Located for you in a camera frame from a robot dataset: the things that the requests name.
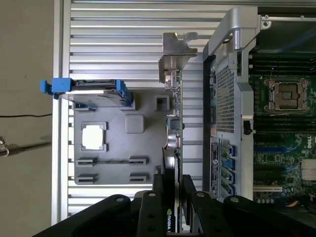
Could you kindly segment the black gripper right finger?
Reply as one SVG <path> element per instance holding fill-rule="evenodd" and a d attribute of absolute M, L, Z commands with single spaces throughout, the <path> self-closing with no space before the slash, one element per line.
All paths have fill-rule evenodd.
<path fill-rule="evenodd" d="M 201 237 L 314 237 L 316 230 L 271 208 L 241 196 L 223 202 L 197 191 L 183 175 L 184 214 L 193 233 Z"/>

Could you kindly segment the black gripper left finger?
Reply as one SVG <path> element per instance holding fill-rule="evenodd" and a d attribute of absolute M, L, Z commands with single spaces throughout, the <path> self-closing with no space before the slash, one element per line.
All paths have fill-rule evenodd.
<path fill-rule="evenodd" d="M 154 175 L 153 189 L 130 199 L 112 195 L 37 233 L 38 237 L 163 237 L 163 176 Z"/>

